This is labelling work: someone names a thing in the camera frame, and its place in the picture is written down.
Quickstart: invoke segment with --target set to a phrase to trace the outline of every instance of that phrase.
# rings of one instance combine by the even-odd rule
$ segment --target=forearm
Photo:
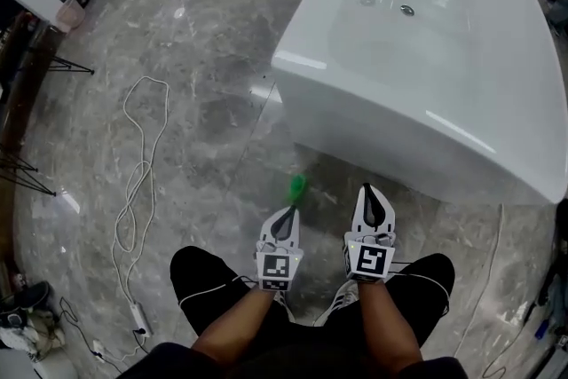
[[[273,292],[252,288],[205,329],[192,349],[224,367],[231,366],[255,338],[273,299]]]
[[[367,347],[376,362],[395,375],[422,361],[414,332],[398,311],[384,283],[359,283]]]

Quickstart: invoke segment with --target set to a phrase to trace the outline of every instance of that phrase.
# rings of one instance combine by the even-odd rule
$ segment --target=person's left arm
[[[192,349],[211,357],[222,367],[230,367],[255,338],[273,300],[273,292],[252,288],[205,329]]]

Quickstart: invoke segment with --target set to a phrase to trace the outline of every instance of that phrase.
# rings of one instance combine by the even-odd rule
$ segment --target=black shirt
[[[326,344],[280,347],[248,359],[229,371],[213,359],[174,343],[156,346],[146,357],[120,375],[120,379],[329,379],[385,377],[366,356]],[[451,357],[415,363],[399,379],[467,379],[460,363]]]

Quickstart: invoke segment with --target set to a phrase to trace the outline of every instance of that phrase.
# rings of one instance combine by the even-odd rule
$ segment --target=person's right arm
[[[414,332],[400,314],[383,282],[359,283],[359,301],[367,348],[391,375],[422,361]]]

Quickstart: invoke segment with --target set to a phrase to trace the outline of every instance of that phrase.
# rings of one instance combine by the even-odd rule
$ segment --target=black sleeve
[[[140,362],[118,379],[217,379],[221,367],[210,357],[175,343],[154,347]]]
[[[454,357],[442,357],[421,361],[406,367],[398,373],[398,379],[419,379],[436,377],[437,379],[468,379],[462,365]]]

